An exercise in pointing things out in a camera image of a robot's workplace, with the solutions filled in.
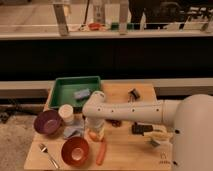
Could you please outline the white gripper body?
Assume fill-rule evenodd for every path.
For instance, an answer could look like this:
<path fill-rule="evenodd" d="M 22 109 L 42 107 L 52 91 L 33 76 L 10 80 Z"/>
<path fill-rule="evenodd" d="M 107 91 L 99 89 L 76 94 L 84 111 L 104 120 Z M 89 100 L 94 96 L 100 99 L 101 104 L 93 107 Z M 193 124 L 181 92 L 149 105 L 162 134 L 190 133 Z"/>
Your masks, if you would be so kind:
<path fill-rule="evenodd" d="M 87 119 L 86 120 L 86 128 L 87 132 L 94 132 L 97 134 L 99 141 L 102 141 L 104 138 L 104 124 L 105 121 L 103 119 Z"/>

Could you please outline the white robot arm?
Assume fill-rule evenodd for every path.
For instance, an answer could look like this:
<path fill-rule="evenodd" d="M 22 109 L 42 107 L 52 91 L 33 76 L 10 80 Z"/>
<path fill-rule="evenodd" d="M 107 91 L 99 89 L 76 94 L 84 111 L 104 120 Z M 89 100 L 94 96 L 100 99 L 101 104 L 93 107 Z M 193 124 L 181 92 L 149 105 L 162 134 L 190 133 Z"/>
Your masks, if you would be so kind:
<path fill-rule="evenodd" d="M 95 91 L 83 106 L 88 118 L 172 126 L 172 171 L 213 171 L 213 96 L 195 94 L 183 100 L 107 103 Z"/>

